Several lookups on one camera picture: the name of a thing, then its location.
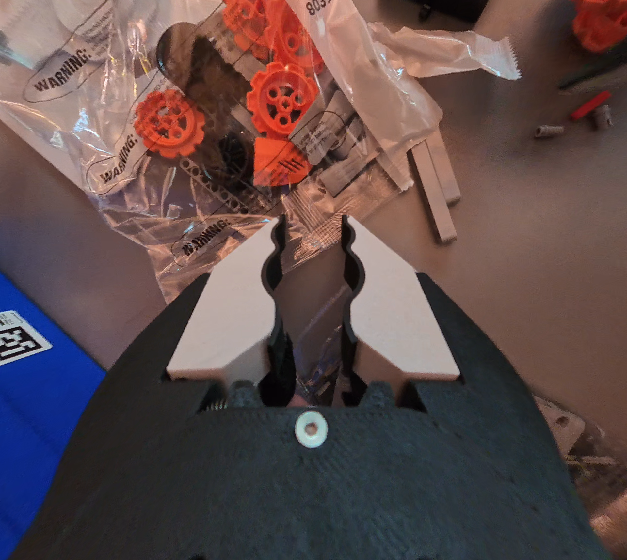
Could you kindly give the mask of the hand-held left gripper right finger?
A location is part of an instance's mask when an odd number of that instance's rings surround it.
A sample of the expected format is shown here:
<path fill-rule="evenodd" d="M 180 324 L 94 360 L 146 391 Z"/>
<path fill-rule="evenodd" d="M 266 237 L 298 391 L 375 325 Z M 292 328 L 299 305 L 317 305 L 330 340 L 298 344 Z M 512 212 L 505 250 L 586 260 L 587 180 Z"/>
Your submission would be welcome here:
<path fill-rule="evenodd" d="M 344 366 L 361 381 L 455 381 L 460 375 L 412 265 L 355 218 L 342 218 Z"/>

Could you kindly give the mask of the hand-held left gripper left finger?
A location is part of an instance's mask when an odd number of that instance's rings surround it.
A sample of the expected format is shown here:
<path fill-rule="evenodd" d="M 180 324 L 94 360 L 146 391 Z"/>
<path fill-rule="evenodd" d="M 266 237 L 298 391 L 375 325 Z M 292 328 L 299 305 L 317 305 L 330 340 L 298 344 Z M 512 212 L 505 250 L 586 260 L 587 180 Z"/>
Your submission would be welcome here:
<path fill-rule="evenodd" d="M 273 291 L 283 276 L 285 230 L 285 215 L 267 220 L 216 264 L 167 365 L 171 379 L 281 378 L 289 344 Z"/>

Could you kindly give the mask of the clear bag of grey parts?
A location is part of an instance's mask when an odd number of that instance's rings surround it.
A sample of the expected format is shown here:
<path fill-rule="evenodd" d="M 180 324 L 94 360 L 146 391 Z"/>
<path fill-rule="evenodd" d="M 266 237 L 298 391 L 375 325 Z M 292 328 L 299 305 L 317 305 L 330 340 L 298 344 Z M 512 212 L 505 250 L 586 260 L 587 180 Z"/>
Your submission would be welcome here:
<path fill-rule="evenodd" d="M 533 397 L 571 476 L 575 479 L 581 476 L 591 477 L 600 467 L 615 463 L 611 455 L 603 452 L 603 433 L 597 426 L 553 401 L 536 394 Z"/>

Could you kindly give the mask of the clear bag of orange gears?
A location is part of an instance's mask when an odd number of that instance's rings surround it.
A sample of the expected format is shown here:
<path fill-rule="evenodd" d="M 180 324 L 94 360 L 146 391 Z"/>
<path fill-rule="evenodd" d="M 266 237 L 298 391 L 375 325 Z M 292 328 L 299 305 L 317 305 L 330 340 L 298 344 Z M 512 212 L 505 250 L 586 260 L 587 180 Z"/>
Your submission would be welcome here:
<path fill-rule="evenodd" d="M 60 149 L 105 222 L 148 253 L 169 303 L 288 216 L 288 266 L 391 198 L 400 147 L 383 53 L 329 68 L 288 0 L 26 0 L 1 24 L 1 106 Z"/>

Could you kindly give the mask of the white plastic pouch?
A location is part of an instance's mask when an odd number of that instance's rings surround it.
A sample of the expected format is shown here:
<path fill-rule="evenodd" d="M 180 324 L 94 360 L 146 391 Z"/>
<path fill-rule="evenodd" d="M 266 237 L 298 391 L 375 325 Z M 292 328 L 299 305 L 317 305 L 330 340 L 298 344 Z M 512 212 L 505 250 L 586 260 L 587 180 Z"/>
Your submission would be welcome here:
<path fill-rule="evenodd" d="M 353 0 L 330 4 L 323 19 L 309 21 L 315 37 L 331 55 L 359 116 L 374 133 L 386 158 L 385 171 L 400 190 L 412 185 L 407 152 L 434 133 L 442 109 L 419 79 L 483 70 L 496 77 L 521 77 L 508 38 L 491 40 L 474 31 L 391 31 L 367 23 Z"/>

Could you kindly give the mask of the red plastic pin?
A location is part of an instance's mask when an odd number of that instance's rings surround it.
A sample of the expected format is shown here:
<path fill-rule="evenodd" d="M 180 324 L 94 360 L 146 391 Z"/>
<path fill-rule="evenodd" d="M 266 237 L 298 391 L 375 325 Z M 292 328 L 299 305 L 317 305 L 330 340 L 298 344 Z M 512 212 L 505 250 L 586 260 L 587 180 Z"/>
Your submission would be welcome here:
<path fill-rule="evenodd" d="M 573 122 L 578 121 L 592 112 L 600 106 L 604 105 L 608 99 L 612 96 L 610 91 L 602 91 L 595 96 L 593 96 L 588 101 L 584 102 L 582 105 L 578 106 L 570 115 L 569 119 Z"/>

